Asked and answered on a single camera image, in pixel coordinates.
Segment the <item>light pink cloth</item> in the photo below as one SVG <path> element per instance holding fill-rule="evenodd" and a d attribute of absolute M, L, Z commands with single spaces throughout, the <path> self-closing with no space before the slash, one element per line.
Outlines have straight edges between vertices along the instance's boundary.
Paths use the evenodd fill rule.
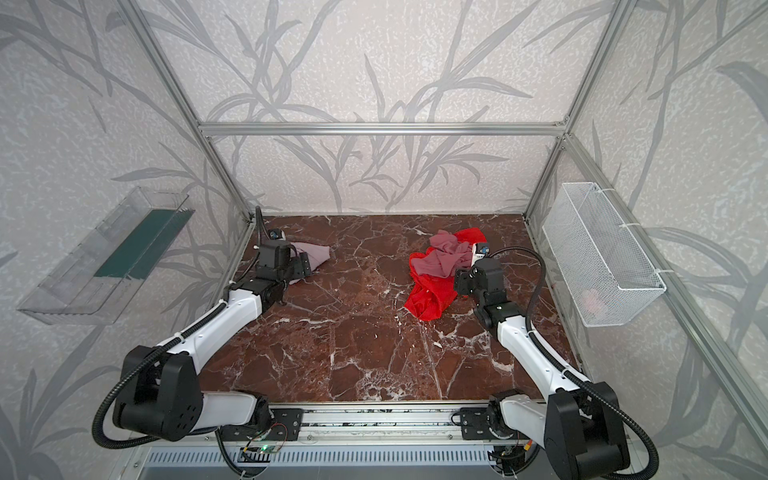
<path fill-rule="evenodd" d="M 330 259 L 328 246 L 296 242 L 289 247 L 291 254 L 289 283 L 311 276 L 314 271 Z"/>

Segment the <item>mauve pink cloth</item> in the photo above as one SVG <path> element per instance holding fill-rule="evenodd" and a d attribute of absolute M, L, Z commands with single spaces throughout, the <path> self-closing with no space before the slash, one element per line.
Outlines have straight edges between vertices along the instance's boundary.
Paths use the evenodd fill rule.
<path fill-rule="evenodd" d="M 460 240 L 445 230 L 439 230 L 430 238 L 430 248 L 428 253 L 411 260 L 411 266 L 417 275 L 452 277 L 457 269 L 467 268 L 473 257 L 471 242 Z"/>

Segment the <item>red cloth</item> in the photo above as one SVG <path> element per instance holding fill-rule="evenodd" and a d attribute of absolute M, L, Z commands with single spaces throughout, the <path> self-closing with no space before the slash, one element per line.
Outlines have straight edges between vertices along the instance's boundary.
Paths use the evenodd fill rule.
<path fill-rule="evenodd" d="M 477 228 L 464 229 L 452 234 L 460 240 L 471 242 L 473 245 L 487 241 L 486 236 Z M 425 322 L 439 319 L 458 296 L 454 290 L 455 275 L 448 278 L 437 278 L 430 275 L 417 275 L 414 272 L 411 260 L 414 257 L 423 256 L 430 250 L 429 239 L 429 247 L 425 252 L 416 252 L 409 257 L 410 275 L 414 281 L 414 286 L 405 302 L 405 308 L 417 319 Z"/>

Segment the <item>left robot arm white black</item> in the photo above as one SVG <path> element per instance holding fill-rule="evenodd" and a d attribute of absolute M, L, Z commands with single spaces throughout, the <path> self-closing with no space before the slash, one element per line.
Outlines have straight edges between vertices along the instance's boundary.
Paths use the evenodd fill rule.
<path fill-rule="evenodd" d="M 283 300 L 290 283 L 310 276 L 307 252 L 284 239 L 268 239 L 224 298 L 185 329 L 155 346 L 137 346 L 92 424 L 98 445 L 130 448 L 178 441 L 225 426 L 269 428 L 267 400 L 242 392 L 205 392 L 199 375 L 242 328 Z"/>

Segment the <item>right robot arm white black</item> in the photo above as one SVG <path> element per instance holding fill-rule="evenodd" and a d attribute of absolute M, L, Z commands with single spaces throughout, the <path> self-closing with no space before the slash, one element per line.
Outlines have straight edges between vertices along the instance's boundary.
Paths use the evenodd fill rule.
<path fill-rule="evenodd" d="M 507 436 L 519 431 L 546 452 L 561 479 L 592 479 L 630 466 L 624 423 L 611 410 L 618 405 L 605 383 L 589 393 L 581 383 L 589 379 L 574 371 L 533 326 L 541 290 L 541 273 L 528 305 L 521 309 L 506 295 L 500 260 L 480 258 L 456 271 L 454 289 L 475 299 L 475 316 L 481 325 L 516 360 L 542 395 L 540 401 L 522 393 L 506 394 L 491 402 L 500 421 L 495 431 Z"/>

